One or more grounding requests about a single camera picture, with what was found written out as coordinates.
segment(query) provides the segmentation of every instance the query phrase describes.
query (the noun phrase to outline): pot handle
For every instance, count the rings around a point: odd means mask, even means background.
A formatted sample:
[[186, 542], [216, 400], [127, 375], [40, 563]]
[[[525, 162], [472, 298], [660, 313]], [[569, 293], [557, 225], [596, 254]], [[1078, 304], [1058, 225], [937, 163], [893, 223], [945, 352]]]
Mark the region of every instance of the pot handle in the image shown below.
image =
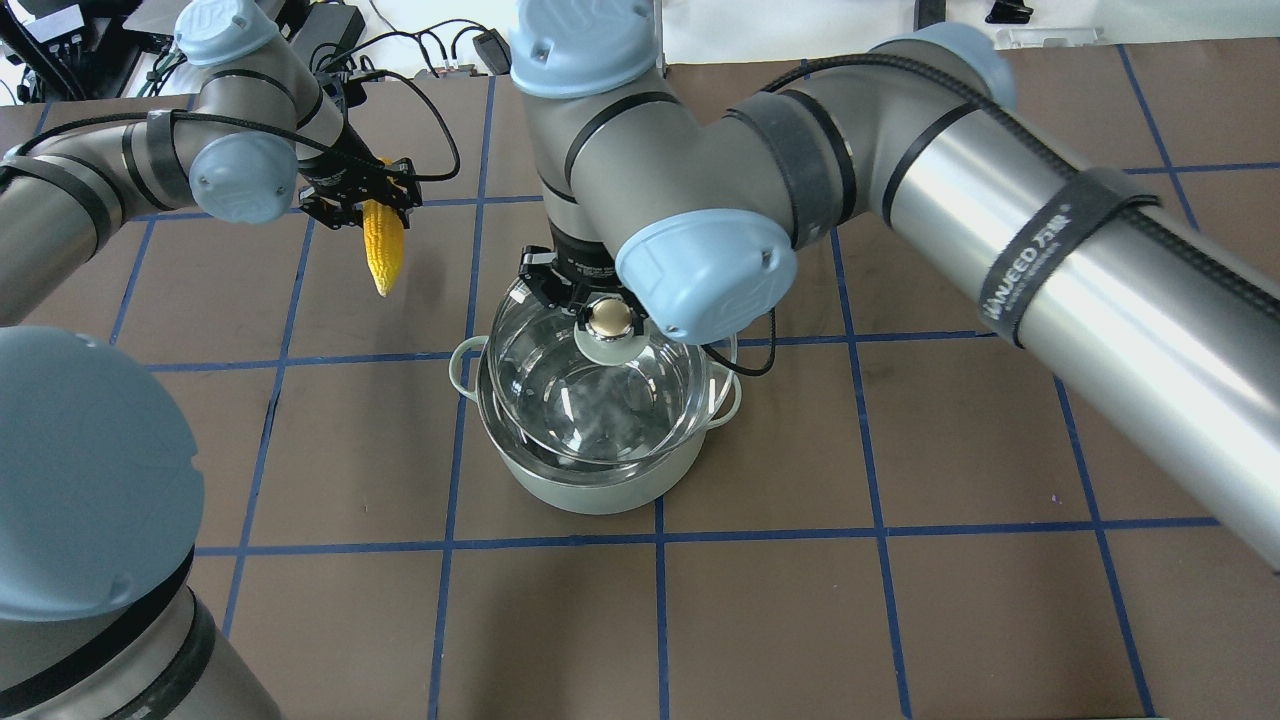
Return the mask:
[[466, 397], [471, 402], [480, 401], [476, 398], [476, 391], [462, 384], [462, 356], [477, 347], [484, 347], [484, 343], [486, 342], [489, 342], [489, 336], [486, 334], [468, 337], [462, 341], [462, 345], [457, 346], [453, 350], [453, 355], [449, 356], [449, 384], [453, 386], [453, 389], [458, 391], [458, 395]]
[[742, 380], [737, 378], [737, 373], [730, 373], [728, 382], [733, 386], [733, 404], [730, 405], [728, 413], [724, 413], [719, 418], [712, 418], [705, 425], [703, 425], [703, 429], [713, 430], [723, 425], [724, 423], [732, 420], [733, 416], [737, 415], [739, 409], [742, 407]]

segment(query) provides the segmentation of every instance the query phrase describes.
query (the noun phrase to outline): light blue joint cap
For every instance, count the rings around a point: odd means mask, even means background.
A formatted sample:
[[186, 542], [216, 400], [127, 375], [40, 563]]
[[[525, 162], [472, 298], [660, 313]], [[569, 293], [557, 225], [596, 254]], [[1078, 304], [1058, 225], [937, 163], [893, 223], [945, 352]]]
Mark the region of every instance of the light blue joint cap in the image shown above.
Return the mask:
[[298, 156], [284, 140], [247, 131], [219, 137], [191, 164], [191, 193], [228, 223], [269, 223], [293, 202]]
[[178, 49], [197, 68], [243, 58], [279, 35], [253, 0], [195, 0], [173, 28]]
[[631, 236], [618, 278], [676, 342], [723, 340], [782, 300], [796, 278], [791, 240], [750, 210], [682, 213]]
[[196, 441], [151, 373], [55, 328], [0, 328], [0, 620], [137, 601], [196, 542]]
[[521, 0], [516, 23], [511, 78], [536, 97], [607, 92], [658, 61], [653, 0]]
[[964, 23], [937, 23], [893, 40], [919, 40], [950, 50], [978, 73], [996, 102], [1009, 110], [1016, 108], [1018, 85], [1014, 82], [1014, 69], [1009, 60], [996, 53], [991, 38], [980, 29]]

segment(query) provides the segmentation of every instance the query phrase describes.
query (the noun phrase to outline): white surface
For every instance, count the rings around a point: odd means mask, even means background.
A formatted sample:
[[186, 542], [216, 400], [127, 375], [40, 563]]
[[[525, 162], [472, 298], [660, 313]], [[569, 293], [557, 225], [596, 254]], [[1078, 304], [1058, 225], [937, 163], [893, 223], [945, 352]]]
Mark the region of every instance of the white surface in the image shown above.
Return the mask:
[[[422, 0], [375, 0], [383, 14], [404, 31], [416, 31], [465, 14], [504, 35], [516, 19], [513, 0], [470, 0], [448, 8]], [[366, 37], [387, 26], [369, 0], [348, 0], [365, 13]], [[1036, 10], [1028, 26], [988, 26], [983, 18], [992, 0], [948, 0], [947, 18], [970, 23], [995, 38], [1005, 27], [1103, 28], [1110, 42], [1165, 42], [1217, 37], [1280, 36], [1280, 0], [1027, 0]], [[668, 63], [746, 63], [792, 60], [858, 53], [910, 32], [914, 0], [664, 0], [663, 33]], [[445, 46], [462, 24], [442, 28]], [[433, 61], [439, 50], [428, 38]], [[477, 58], [470, 40], [458, 42], [462, 63]], [[410, 40], [385, 40], [366, 54], [379, 67], [412, 74], [422, 68]], [[19, 72], [0, 63], [0, 79], [10, 86]], [[172, 92], [189, 90], [174, 76]], [[0, 91], [0, 104], [9, 97]]]

